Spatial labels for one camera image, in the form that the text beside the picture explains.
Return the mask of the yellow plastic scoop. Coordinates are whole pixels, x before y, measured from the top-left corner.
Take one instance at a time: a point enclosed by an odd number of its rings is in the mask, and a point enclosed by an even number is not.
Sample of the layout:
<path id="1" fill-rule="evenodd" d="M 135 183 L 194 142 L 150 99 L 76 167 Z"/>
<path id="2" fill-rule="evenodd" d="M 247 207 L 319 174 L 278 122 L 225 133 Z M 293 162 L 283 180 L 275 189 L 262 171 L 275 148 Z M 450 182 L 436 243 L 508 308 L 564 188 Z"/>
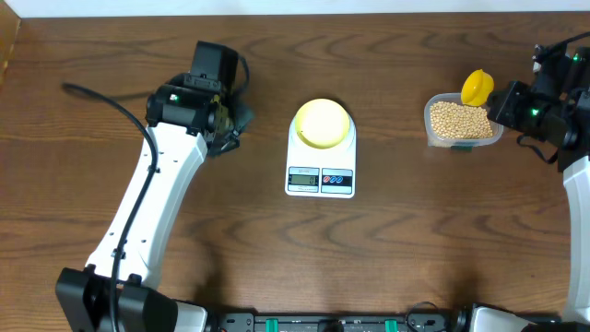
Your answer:
<path id="1" fill-rule="evenodd" d="M 472 72 L 466 79 L 461 90 L 461 102 L 464 105 L 479 107 L 487 102 L 494 90 L 492 76 L 482 69 Z"/>

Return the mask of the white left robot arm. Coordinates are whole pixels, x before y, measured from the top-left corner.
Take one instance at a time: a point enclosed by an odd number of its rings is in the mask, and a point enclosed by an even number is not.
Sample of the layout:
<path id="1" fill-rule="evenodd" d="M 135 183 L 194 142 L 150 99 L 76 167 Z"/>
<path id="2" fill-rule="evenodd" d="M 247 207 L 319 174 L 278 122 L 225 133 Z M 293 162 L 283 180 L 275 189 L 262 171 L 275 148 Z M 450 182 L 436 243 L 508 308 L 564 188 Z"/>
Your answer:
<path id="1" fill-rule="evenodd" d="M 182 73 L 147 99 L 141 154 L 112 223 L 81 270 L 64 268 L 55 294 L 74 331 L 208 331 L 204 307 L 158 291 L 188 185 L 207 157 L 239 147 L 253 119 L 245 85 Z"/>

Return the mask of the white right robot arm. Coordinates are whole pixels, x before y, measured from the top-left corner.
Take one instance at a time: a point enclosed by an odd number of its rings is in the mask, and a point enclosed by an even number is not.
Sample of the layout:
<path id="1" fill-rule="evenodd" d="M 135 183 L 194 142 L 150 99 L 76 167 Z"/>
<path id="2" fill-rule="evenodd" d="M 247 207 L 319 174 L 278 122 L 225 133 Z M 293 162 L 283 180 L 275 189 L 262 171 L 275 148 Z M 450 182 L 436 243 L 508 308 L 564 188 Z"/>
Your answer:
<path id="1" fill-rule="evenodd" d="M 532 83 L 512 81 L 491 93 L 488 119 L 525 138 L 548 142 L 543 159 L 563 175 L 571 219 L 571 272 L 561 331 L 589 329 L 589 49 L 567 54 L 567 41 L 536 47 Z"/>

